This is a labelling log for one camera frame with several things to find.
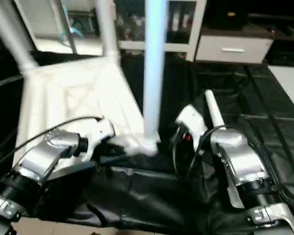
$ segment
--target white metal tube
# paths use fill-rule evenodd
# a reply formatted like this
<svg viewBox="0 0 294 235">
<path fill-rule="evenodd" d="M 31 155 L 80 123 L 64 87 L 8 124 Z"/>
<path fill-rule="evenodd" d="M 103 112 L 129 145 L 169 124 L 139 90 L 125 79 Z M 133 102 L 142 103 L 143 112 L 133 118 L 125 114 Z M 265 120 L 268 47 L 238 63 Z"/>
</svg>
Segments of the white metal tube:
<svg viewBox="0 0 294 235">
<path fill-rule="evenodd" d="M 156 138 L 159 126 L 168 4 L 167 0 L 146 0 L 143 114 L 147 139 Z"/>
<path fill-rule="evenodd" d="M 214 127 L 224 125 L 224 121 L 220 112 L 220 109 L 218 107 L 218 104 L 216 102 L 216 98 L 212 90 L 206 90 L 205 91 L 206 101 L 209 108 L 209 113 L 211 116 L 212 124 Z"/>
<path fill-rule="evenodd" d="M 111 3 L 112 1 L 110 0 L 96 0 L 96 12 L 100 27 L 100 36 L 103 43 L 103 53 L 105 56 L 113 58 L 118 63 L 119 51 Z"/>
<path fill-rule="evenodd" d="M 0 37 L 10 50 L 20 69 L 30 69 L 37 66 L 30 53 L 22 44 L 16 28 L 10 22 L 8 15 L 0 6 Z"/>
</svg>

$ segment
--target white cabinet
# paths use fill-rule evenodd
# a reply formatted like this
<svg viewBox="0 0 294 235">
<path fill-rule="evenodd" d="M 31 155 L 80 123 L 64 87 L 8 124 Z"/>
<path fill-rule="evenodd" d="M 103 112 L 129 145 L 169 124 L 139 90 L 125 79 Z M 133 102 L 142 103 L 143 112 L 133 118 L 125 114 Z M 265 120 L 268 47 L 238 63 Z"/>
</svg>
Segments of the white cabinet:
<svg viewBox="0 0 294 235">
<path fill-rule="evenodd" d="M 272 42 L 272 39 L 266 38 L 203 35 L 196 60 L 259 64 Z"/>
</svg>

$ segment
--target black mat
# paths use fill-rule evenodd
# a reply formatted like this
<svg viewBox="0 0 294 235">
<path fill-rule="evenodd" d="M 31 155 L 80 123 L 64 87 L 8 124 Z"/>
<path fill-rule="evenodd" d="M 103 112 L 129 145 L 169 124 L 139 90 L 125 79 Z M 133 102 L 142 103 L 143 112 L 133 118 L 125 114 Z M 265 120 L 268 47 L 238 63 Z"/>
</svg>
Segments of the black mat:
<svg viewBox="0 0 294 235">
<path fill-rule="evenodd" d="M 35 55 L 41 64 L 70 60 L 52 53 Z M 0 69 L 17 73 L 10 59 Z M 144 59 L 122 58 L 122 68 L 142 109 Z M 263 146 L 294 212 L 294 105 L 273 74 L 263 66 L 194 64 L 166 59 L 160 134 L 174 130 L 181 109 L 193 103 L 204 114 L 203 91 L 215 93 L 225 123 Z M 0 153 L 13 146 L 21 82 L 0 88 Z M 11 141 L 5 141 L 11 134 Z M 165 147 L 154 158 L 135 156 L 93 171 L 52 182 L 37 208 L 41 219 L 99 227 L 141 229 L 170 234 L 245 235 L 253 231 L 244 212 L 232 208 L 223 168 L 209 153 L 195 166 L 190 183 L 175 177 Z M 178 156 L 181 173 L 188 159 Z"/>
</svg>

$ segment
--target silver metal joint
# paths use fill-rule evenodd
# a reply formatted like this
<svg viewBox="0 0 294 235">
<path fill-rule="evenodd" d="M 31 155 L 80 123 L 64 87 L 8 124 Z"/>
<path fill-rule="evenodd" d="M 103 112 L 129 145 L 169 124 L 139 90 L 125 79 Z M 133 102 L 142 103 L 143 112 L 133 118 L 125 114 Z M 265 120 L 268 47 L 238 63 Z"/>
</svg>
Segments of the silver metal joint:
<svg viewBox="0 0 294 235">
<path fill-rule="evenodd" d="M 0 215 L 6 219 L 17 219 L 25 213 L 25 208 L 16 202 L 0 196 Z"/>
</svg>

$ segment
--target white pole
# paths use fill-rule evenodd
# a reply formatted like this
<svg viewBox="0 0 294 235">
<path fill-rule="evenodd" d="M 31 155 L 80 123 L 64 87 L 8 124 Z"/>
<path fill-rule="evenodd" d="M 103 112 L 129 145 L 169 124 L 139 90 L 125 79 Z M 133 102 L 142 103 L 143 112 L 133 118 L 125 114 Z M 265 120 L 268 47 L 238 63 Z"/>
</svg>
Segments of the white pole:
<svg viewBox="0 0 294 235">
<path fill-rule="evenodd" d="M 119 62 L 116 29 L 112 14 L 112 1 L 96 0 L 96 12 L 100 27 L 100 36 L 103 43 L 103 53 Z"/>
<path fill-rule="evenodd" d="M 206 90 L 205 91 L 206 101 L 209 108 L 209 113 L 211 116 L 212 124 L 214 127 L 222 126 L 224 125 L 224 121 L 220 112 L 220 109 L 218 107 L 218 104 L 216 102 L 216 98 L 212 90 Z"/>
<path fill-rule="evenodd" d="M 154 142 L 160 118 L 168 4 L 167 0 L 146 0 L 144 132 L 145 138 Z"/>
<path fill-rule="evenodd" d="M 0 37 L 10 50 L 20 69 L 30 69 L 37 66 L 30 53 L 26 50 L 16 28 L 10 22 L 6 12 L 0 7 Z"/>
</svg>

